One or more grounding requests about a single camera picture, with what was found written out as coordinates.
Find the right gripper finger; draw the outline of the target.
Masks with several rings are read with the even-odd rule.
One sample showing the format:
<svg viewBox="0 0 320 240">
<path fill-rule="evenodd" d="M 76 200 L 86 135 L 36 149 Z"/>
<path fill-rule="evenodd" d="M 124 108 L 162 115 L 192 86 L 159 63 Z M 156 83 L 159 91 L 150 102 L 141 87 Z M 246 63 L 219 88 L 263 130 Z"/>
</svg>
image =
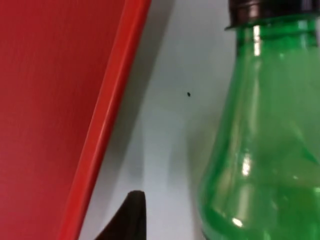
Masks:
<svg viewBox="0 0 320 240">
<path fill-rule="evenodd" d="M 134 190 L 127 194 L 110 222 L 96 240 L 146 240 L 147 205 L 144 191 Z"/>
</svg>

